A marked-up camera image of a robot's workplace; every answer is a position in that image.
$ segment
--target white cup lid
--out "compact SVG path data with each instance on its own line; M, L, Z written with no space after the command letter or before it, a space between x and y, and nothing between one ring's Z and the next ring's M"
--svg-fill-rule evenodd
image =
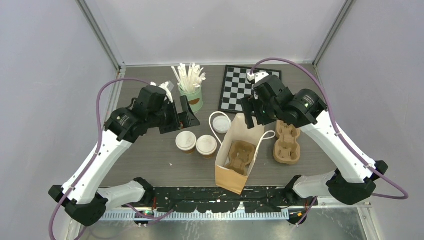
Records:
M226 116L217 116L212 122L213 129L219 134L226 134L231 127L231 122Z
M197 151L202 155L211 155L217 150L217 140L211 135L199 137L196 143Z
M182 151L192 150L196 145L196 135L191 131L182 131L176 136L175 144Z

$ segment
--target white wall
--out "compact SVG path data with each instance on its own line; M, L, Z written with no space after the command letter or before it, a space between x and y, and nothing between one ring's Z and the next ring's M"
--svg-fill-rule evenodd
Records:
M423 239L424 2L356 1L318 66L340 126L410 199L373 198L385 240ZM377 193L400 195L377 181Z
M1 1L0 53L0 236L47 240L48 191L96 143L97 91L116 70L72 0ZM63 209L55 223L63 239Z
M127 65L311 62L345 0L90 0Z

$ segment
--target table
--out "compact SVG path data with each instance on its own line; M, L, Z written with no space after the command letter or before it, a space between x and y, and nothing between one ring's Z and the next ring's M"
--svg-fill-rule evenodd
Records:
M202 66L206 73L203 82L203 108L196 114L201 125L192 127L198 138L202 135L212 135L209 127L209 116L218 110L224 77L223 65ZM312 80L299 69L288 64L261 65L261 68L282 71L283 83L293 93L301 89L311 89L319 92ZM314 73L311 64L304 67ZM125 77L134 77L157 84L172 81L176 85L174 73L169 66L128 67ZM139 95L144 87L139 82L124 82L118 101L118 108L127 107L132 98ZM172 91L178 112L181 111L178 89ZM275 123L269 124L265 130L275 130ZM113 187L126 184L134 178L142 177L157 187L208 187L215 186L215 159L204 159L198 152L187 155L175 146L175 138L179 132L160 135L158 129L149 129L147 134L139 139L116 162L108 173L102 187ZM330 158L306 134L301 133L300 160L296 165L280 164L274 160L273 148L276 141L265 140L258 154L256 164L249 176L247 186L285 186L295 175L319 175L336 169Z

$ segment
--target green cup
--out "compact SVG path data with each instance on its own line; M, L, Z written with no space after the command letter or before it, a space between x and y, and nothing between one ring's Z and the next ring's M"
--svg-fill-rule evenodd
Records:
M203 107L202 87L197 88L193 93L187 93L183 91L181 87L178 89L181 96L187 96L190 108L194 113L198 112Z

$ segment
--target cable tie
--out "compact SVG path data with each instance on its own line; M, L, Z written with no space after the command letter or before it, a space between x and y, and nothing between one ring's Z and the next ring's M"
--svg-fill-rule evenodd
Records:
M374 167L374 165L372 163L369 163L368 165L363 166L364 169L372 168L372 167Z

